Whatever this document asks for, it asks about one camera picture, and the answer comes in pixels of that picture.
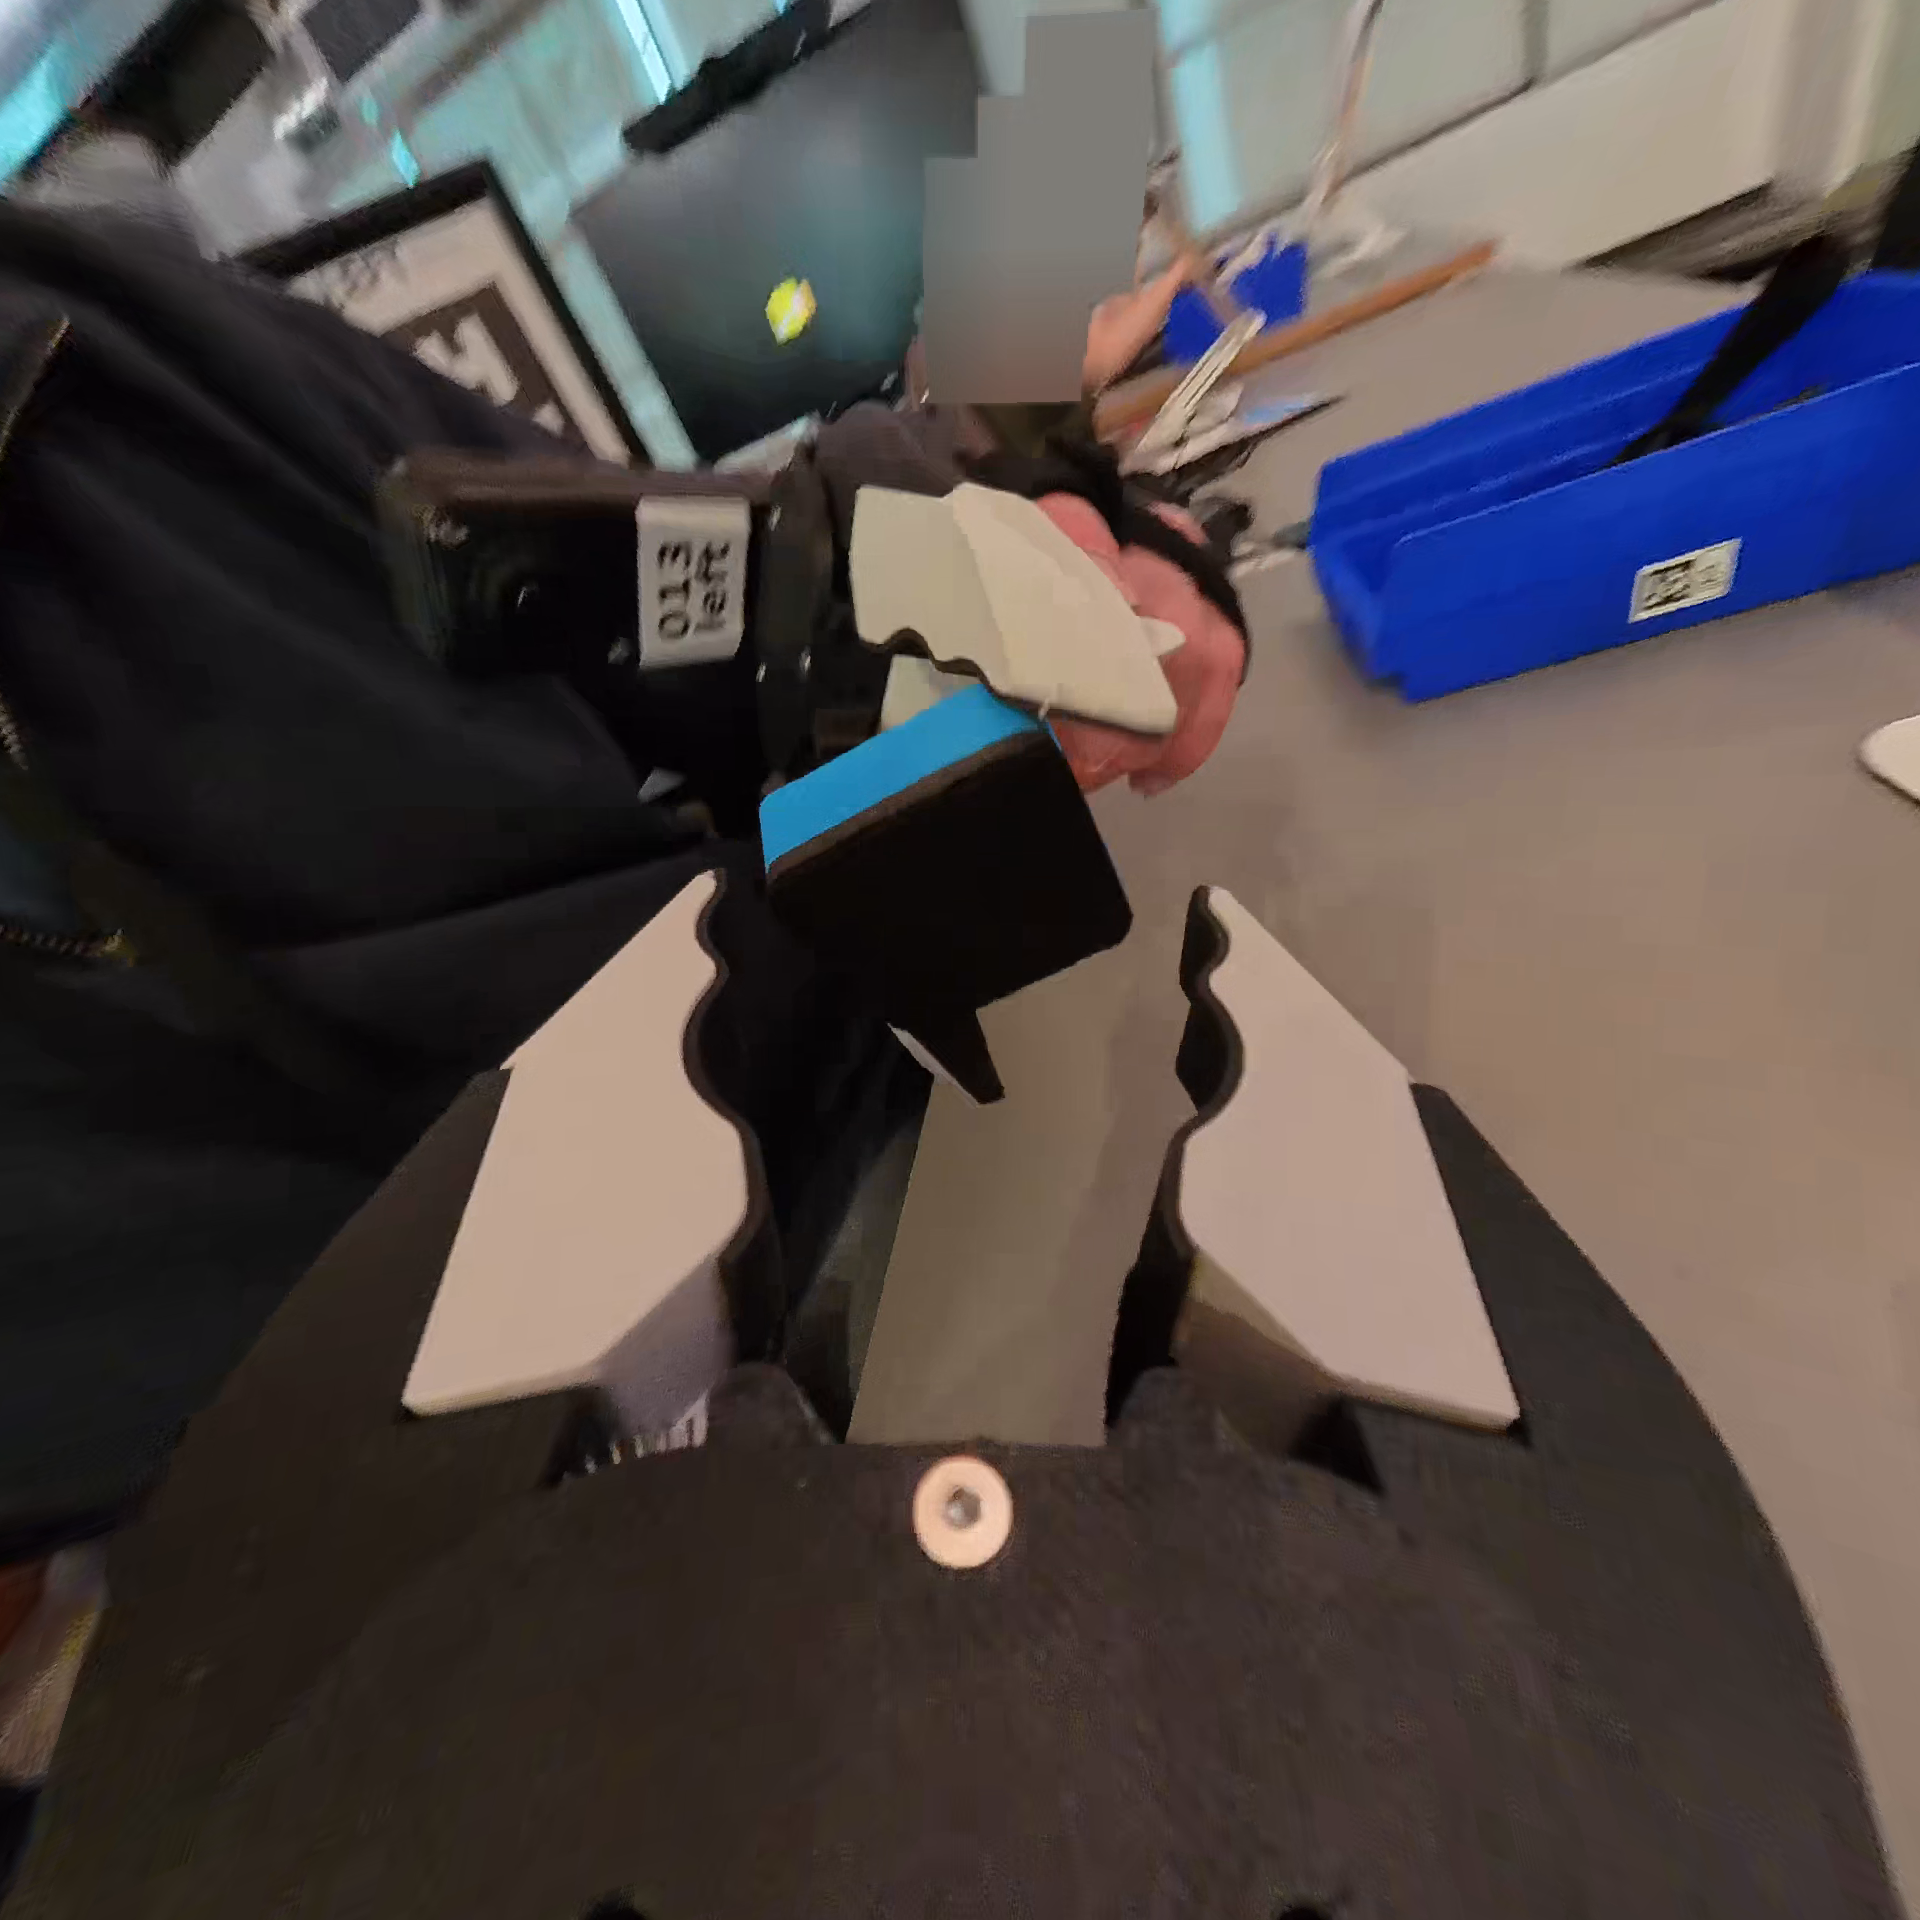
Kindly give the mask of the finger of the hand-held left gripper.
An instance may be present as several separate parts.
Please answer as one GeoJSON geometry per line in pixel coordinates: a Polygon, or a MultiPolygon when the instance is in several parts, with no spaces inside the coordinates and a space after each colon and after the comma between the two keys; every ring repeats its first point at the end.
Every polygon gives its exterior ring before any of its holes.
{"type": "Polygon", "coordinates": [[[1004,1081],[972,1006],[892,1005],[883,1021],[927,1074],[958,1088],[972,1109],[1004,1105],[1004,1081]]]}
{"type": "Polygon", "coordinates": [[[863,483],[844,567],[857,635],[878,657],[968,677],[1040,718],[1137,739],[1179,729],[1166,627],[1021,494],[863,483]]]}

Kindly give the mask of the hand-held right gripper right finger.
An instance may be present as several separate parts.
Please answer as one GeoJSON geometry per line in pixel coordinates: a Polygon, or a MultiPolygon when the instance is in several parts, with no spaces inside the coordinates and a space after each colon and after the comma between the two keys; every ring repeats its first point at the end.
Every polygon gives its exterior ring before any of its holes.
{"type": "Polygon", "coordinates": [[[1272,1453],[1345,1405],[1512,1437],[1522,1398],[1406,1066],[1223,885],[1181,919],[1179,1083],[1107,1426],[1158,1367],[1272,1453]]]}

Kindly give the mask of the person's left hand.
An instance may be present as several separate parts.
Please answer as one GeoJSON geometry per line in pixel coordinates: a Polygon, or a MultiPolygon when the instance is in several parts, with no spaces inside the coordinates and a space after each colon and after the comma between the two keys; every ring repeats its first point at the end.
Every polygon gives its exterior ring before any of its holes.
{"type": "Polygon", "coordinates": [[[1181,644],[1166,657],[1166,678],[1179,704],[1179,729],[1166,739],[1110,730],[1097,722],[1060,718],[1051,730],[1084,793],[1132,783],[1166,793],[1206,766],[1225,739],[1235,696],[1243,685],[1243,632],[1211,600],[1204,600],[1181,557],[1166,559],[1139,540],[1116,540],[1107,519],[1077,494],[1040,494],[1040,514],[1091,557],[1122,588],[1132,611],[1170,622],[1181,644]]]}

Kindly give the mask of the large black screen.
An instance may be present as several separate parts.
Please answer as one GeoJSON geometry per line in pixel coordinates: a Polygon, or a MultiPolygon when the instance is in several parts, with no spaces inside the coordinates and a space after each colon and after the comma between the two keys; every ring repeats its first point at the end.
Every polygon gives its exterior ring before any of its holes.
{"type": "Polygon", "coordinates": [[[627,130],[624,169],[577,215],[692,459],[899,392],[921,311],[927,156],[972,147],[977,66],[958,3],[791,3],[744,98],[688,130],[682,86],[627,130]],[[805,278],[814,327],[777,346],[767,297],[805,278]]]}

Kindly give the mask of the person's dark zip jacket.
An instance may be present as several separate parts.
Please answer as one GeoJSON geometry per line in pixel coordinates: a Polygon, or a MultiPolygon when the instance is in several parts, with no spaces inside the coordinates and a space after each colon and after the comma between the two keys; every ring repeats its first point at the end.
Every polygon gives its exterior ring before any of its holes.
{"type": "Polygon", "coordinates": [[[117,1526],[341,1221],[692,874],[762,1118],[810,962],[553,677],[400,622],[379,480],[566,457],[168,223],[3,200],[3,1563],[117,1526]]]}

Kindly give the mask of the white sign black letters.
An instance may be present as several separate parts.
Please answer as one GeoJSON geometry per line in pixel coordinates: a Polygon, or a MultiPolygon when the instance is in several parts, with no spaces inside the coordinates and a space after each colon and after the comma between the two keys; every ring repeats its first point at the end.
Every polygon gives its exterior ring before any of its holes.
{"type": "Polygon", "coordinates": [[[239,261],[579,450],[653,464],[627,398],[483,156],[239,261]]]}

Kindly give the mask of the blue plastic bin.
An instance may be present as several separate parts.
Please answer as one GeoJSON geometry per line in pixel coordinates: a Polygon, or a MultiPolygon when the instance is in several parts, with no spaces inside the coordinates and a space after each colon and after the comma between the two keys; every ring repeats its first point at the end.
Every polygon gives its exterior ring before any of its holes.
{"type": "Polygon", "coordinates": [[[1427,704],[1916,567],[1920,281],[1849,278],[1697,439],[1623,459],[1735,325],[1337,457],[1307,557],[1354,664],[1427,704]]]}
{"type": "MultiPolygon", "coordinates": [[[[1260,316],[1260,327],[1281,327],[1307,311],[1307,249],[1276,226],[1260,226],[1241,254],[1215,261],[1215,285],[1233,297],[1233,318],[1260,316]]],[[[1181,285],[1166,318],[1166,361],[1191,368],[1233,325],[1211,292],[1181,285]]]]}

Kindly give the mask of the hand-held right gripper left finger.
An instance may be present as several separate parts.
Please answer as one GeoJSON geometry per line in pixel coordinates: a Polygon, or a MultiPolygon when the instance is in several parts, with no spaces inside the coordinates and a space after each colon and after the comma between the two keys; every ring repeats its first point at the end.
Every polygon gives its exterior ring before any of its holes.
{"type": "Polygon", "coordinates": [[[725,964],[692,874],[509,1061],[489,1145],[400,1394],[452,1417],[590,1394],[682,1444],[738,1359],[767,1227],[754,1140],[698,1061],[725,964]]]}

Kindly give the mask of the blue black felt eraser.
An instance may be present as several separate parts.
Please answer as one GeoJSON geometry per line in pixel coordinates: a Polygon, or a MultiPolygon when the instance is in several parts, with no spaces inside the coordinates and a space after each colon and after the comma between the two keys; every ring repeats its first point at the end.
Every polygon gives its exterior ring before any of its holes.
{"type": "Polygon", "coordinates": [[[754,813],[776,919],[889,1021],[972,1019],[1132,930],[1054,730],[968,685],[754,813]]]}

